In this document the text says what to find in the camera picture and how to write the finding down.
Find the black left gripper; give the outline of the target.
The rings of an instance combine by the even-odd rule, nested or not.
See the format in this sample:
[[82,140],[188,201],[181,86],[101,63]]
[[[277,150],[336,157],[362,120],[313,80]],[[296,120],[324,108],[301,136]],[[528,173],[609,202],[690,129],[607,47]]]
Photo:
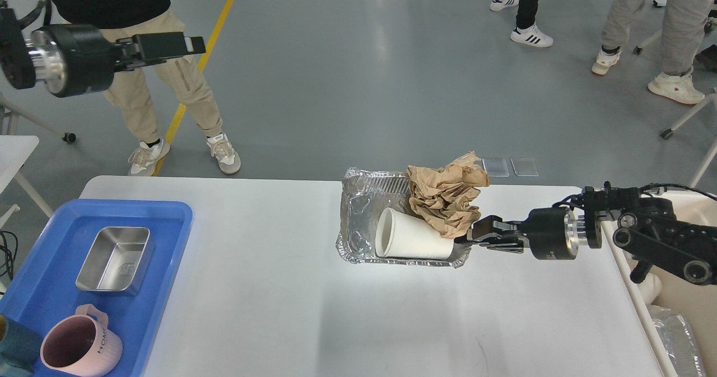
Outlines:
[[92,25],[46,25],[28,41],[34,83],[59,98],[102,92],[118,71],[207,52],[204,38],[183,32],[136,34],[115,42]]

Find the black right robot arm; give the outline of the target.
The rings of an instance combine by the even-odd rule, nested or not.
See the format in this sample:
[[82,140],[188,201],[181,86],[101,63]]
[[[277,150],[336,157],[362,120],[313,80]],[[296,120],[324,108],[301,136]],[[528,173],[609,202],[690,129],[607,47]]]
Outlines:
[[693,285],[714,285],[715,227],[677,219],[672,202],[660,196],[668,188],[666,183],[618,188],[609,182],[600,190],[586,187],[532,209],[523,221],[487,216],[455,243],[516,254],[528,250],[539,260],[573,260],[581,246],[601,248],[601,223],[614,221],[611,242],[637,259],[632,282],[642,283],[658,267]]

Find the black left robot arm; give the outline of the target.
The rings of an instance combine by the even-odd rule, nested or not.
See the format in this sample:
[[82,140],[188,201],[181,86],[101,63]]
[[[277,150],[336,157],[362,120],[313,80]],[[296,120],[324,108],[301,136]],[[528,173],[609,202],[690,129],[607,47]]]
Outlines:
[[190,56],[202,38],[187,38],[171,0],[43,0],[24,18],[2,7],[2,69],[16,89],[44,82],[69,97],[118,89],[130,93],[144,66],[194,101],[205,82]]

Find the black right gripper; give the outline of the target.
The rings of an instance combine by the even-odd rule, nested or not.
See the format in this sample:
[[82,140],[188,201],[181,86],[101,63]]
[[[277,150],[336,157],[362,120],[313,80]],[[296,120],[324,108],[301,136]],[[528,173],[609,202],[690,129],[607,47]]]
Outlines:
[[522,254],[530,247],[541,260],[574,260],[580,247],[600,249],[603,244],[594,216],[569,208],[536,208],[525,219],[524,232],[522,223],[489,215],[474,222],[466,239],[491,251]]

